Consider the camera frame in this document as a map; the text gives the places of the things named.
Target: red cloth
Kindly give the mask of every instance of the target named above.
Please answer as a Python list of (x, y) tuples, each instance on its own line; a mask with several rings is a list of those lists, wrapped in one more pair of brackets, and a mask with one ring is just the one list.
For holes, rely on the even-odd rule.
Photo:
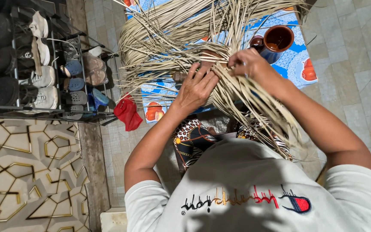
[(114, 108), (114, 114), (125, 124), (125, 131), (137, 129), (143, 119), (137, 113), (137, 105), (130, 100), (131, 95), (127, 95)]

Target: person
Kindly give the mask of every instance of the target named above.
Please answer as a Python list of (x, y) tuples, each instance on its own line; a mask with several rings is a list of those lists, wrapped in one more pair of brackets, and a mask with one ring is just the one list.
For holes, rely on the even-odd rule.
[(153, 167), (178, 124), (205, 103), (219, 80), (210, 67), (196, 71), (197, 63), (126, 162), (128, 231), (371, 231), (371, 153), (362, 140), (255, 49), (237, 52), (228, 65), (279, 100), (326, 154), (325, 187), (268, 146), (233, 138), (212, 143), (189, 163), (169, 196)]

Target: geometric patterned rug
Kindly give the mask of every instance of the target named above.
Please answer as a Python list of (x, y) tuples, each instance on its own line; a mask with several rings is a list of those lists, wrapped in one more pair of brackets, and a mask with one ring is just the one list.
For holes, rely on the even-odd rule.
[(0, 119), (0, 232), (87, 232), (77, 123)]

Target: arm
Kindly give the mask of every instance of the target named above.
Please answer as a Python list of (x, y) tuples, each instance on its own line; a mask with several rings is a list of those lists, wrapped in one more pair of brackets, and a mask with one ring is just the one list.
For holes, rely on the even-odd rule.
[(330, 111), (282, 78), (255, 49), (237, 52), (230, 57), (229, 66), (235, 66), (233, 75), (247, 74), (285, 105), (314, 144), (327, 155), (328, 168), (355, 164), (371, 169), (371, 153), (362, 140)]
[(160, 182), (153, 167), (173, 131), (190, 113), (202, 106), (219, 81), (210, 66), (203, 66), (198, 72), (199, 63), (191, 66), (178, 96), (167, 113), (141, 139), (132, 151), (124, 168), (124, 186), (127, 192), (136, 183), (144, 180)]

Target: mug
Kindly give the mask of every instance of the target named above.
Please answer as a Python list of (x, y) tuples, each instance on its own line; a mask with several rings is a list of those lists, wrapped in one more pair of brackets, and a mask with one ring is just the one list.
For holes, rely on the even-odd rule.
[(275, 25), (268, 29), (264, 37), (255, 35), (250, 40), (250, 47), (255, 48), (257, 52), (269, 64), (275, 63), (283, 55), (294, 41), (293, 31), (285, 25)]

